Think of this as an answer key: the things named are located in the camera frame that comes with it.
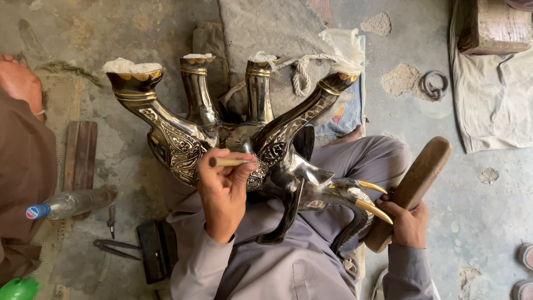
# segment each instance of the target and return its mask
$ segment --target green plastic object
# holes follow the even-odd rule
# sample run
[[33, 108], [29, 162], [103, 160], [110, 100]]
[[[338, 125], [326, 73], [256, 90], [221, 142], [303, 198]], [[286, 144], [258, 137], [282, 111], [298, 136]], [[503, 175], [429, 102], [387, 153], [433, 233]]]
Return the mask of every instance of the green plastic object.
[[15, 278], [0, 288], [0, 299], [2, 300], [32, 300], [39, 284], [33, 279]]

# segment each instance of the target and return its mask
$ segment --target gray sleeve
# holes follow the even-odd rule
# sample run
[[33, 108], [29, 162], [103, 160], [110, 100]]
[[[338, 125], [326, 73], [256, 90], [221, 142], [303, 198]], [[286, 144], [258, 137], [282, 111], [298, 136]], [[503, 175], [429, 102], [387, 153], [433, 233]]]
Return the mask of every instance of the gray sleeve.
[[213, 299], [228, 266], [235, 236], [226, 244], [202, 230], [189, 257], [180, 257], [171, 276], [173, 299]]
[[389, 245], [389, 272], [383, 277], [387, 300], [436, 300], [426, 249]]

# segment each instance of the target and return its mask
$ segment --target pepsi bottle cap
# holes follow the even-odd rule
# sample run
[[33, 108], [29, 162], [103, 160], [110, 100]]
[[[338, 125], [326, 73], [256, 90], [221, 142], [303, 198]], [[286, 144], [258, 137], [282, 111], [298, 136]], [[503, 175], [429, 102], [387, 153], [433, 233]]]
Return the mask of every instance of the pepsi bottle cap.
[[45, 218], [50, 213], [50, 207], [46, 204], [36, 204], [28, 207], [26, 210], [26, 218], [33, 220], [37, 218]]

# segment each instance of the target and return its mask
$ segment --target metal elephant sculpture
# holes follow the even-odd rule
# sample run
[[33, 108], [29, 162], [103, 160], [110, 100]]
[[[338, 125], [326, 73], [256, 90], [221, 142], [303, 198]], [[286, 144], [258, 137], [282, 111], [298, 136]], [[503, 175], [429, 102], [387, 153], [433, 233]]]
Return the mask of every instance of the metal elephant sculpture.
[[107, 73], [117, 100], [151, 125], [150, 149], [176, 178], [196, 186], [199, 179], [196, 163], [210, 148], [228, 148], [256, 156], [260, 166], [249, 177], [247, 190], [273, 194], [285, 207], [278, 227], [259, 236], [258, 243], [282, 242], [297, 212], [320, 211], [335, 204], [347, 206], [368, 220], [362, 228], [354, 228], [356, 222], [353, 222], [341, 232], [332, 246], [335, 251], [368, 227], [373, 215], [392, 224], [388, 215], [374, 206], [363, 187], [386, 193], [384, 189], [362, 180], [333, 178], [334, 173], [309, 162], [314, 134], [303, 155], [292, 146], [296, 134], [327, 110], [358, 75], [334, 73], [326, 76], [303, 102], [274, 118], [269, 92], [271, 65], [266, 61], [248, 61], [248, 118], [244, 123], [230, 123], [221, 117], [228, 116], [225, 109], [215, 107], [209, 96], [207, 67], [214, 59], [180, 59], [189, 102], [185, 118], [171, 113], [157, 99], [155, 86], [163, 76], [163, 69], [143, 74]]

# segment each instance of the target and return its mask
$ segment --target iron ring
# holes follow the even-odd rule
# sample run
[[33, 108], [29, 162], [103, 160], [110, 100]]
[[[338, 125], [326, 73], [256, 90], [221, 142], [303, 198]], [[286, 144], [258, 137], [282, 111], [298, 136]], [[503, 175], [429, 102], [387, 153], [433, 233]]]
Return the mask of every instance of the iron ring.
[[[442, 88], [433, 88], [430, 90], [430, 88], [427, 86], [427, 79], [433, 75], [439, 75], [442, 78]], [[429, 71], [424, 75], [424, 78], [422, 79], [422, 86], [424, 87], [424, 91], [426, 94], [428, 94], [431, 98], [440, 100], [446, 91], [448, 90], [448, 77], [441, 72], [441, 71]]]

